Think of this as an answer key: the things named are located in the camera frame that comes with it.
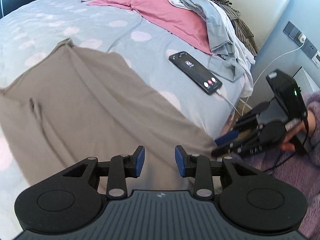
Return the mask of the person's right hand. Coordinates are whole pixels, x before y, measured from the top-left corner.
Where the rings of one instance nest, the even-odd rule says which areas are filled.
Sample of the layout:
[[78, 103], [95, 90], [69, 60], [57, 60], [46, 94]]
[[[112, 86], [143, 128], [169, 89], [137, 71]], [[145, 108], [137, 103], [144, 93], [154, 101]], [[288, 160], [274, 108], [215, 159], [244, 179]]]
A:
[[316, 117], [311, 109], [308, 109], [308, 124], [309, 124], [309, 131], [307, 131], [306, 125], [304, 122], [301, 122], [293, 129], [291, 129], [282, 144], [280, 145], [280, 149], [282, 151], [289, 151], [293, 152], [295, 150], [294, 144], [290, 143], [289, 141], [298, 133], [304, 132], [308, 137], [312, 137], [316, 130]]

